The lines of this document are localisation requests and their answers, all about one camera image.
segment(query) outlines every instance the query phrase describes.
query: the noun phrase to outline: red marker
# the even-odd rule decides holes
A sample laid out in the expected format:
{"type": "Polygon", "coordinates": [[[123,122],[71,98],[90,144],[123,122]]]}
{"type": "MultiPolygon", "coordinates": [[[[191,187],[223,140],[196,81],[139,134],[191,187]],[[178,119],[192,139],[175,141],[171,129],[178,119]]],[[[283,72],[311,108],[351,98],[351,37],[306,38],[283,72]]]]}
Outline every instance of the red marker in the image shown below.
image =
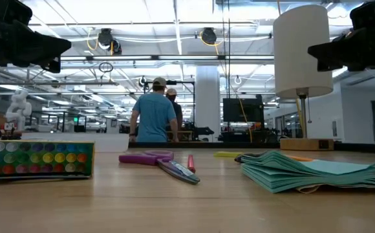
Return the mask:
{"type": "Polygon", "coordinates": [[[189,158],[187,159],[187,168],[195,173],[196,172],[196,169],[195,169],[195,164],[193,163],[193,155],[189,155],[189,158]]]}

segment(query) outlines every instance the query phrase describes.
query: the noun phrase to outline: blue t-shirt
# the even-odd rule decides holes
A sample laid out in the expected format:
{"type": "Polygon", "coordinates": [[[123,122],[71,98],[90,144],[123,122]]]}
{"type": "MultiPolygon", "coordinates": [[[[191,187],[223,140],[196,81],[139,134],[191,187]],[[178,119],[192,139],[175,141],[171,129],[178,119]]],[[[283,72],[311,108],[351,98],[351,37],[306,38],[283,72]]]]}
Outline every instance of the blue t-shirt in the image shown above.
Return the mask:
{"type": "Polygon", "coordinates": [[[133,107],[140,113],[137,142],[167,142],[166,124],[176,119],[173,105],[164,95],[142,95],[133,107]]]}

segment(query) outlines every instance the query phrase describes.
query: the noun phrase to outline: stack of paper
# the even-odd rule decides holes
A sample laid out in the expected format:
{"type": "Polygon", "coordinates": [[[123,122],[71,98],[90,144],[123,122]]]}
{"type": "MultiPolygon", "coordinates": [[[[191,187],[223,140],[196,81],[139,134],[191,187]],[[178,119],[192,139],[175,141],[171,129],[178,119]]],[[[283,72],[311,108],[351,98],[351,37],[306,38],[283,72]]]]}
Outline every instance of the stack of paper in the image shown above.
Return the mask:
{"type": "Polygon", "coordinates": [[[322,184],[375,188],[375,163],[299,162],[278,151],[269,151],[258,157],[243,155],[241,160],[243,173],[273,193],[322,184]]]}

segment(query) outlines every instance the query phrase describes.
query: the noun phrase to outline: pillar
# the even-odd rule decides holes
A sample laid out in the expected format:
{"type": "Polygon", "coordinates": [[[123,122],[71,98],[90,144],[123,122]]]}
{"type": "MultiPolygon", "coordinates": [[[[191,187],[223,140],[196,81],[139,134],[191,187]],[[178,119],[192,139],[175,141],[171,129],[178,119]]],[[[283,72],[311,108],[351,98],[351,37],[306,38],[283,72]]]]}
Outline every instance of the pillar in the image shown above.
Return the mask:
{"type": "Polygon", "coordinates": [[[214,135],[202,135],[209,142],[217,142],[220,134],[220,92],[217,66],[198,66],[195,80],[195,123],[197,127],[209,127],[214,135]]]}

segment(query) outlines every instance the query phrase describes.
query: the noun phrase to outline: baseball cap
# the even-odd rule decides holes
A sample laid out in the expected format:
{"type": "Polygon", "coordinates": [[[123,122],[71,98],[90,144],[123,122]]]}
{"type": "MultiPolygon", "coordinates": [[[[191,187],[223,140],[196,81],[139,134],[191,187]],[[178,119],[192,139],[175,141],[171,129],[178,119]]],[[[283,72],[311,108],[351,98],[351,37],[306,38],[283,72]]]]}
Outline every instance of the baseball cap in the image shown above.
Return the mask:
{"type": "Polygon", "coordinates": [[[166,86],[166,79],[162,77],[157,77],[153,80],[153,85],[165,87],[166,86]]]}
{"type": "Polygon", "coordinates": [[[173,88],[170,88],[170,89],[167,90],[167,94],[168,95],[177,95],[177,92],[173,88]]]}

